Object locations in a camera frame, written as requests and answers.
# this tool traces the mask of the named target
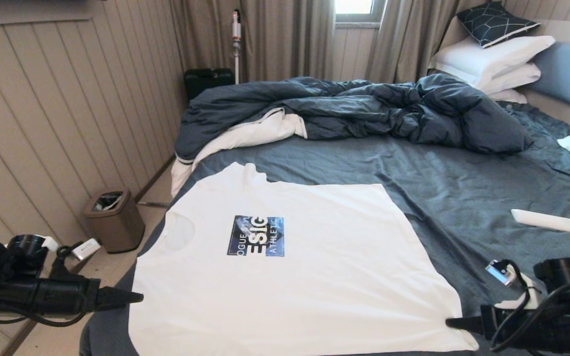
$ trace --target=beige curtain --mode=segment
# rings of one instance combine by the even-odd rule
[[[182,65],[235,67],[233,10],[241,13],[241,81],[329,79],[333,0],[172,0]]]
[[[333,0],[240,0],[242,77],[280,81],[308,75],[330,79]]]
[[[377,83],[414,82],[426,75],[450,20],[487,0],[387,0],[366,78]]]

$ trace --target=window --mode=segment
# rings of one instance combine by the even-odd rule
[[[380,22],[385,0],[335,0],[336,22]]]

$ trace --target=black suitcase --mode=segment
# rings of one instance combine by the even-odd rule
[[[195,99],[208,88],[230,86],[235,83],[233,71],[228,68],[188,69],[184,73],[184,85],[188,101]]]

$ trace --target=graphic print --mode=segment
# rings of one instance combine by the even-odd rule
[[[282,217],[235,216],[228,255],[285,256]]]

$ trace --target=dark blue patterned pillow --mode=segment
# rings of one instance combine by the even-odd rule
[[[529,30],[540,26],[540,23],[510,14],[500,1],[461,11],[457,17],[483,48],[524,36]]]

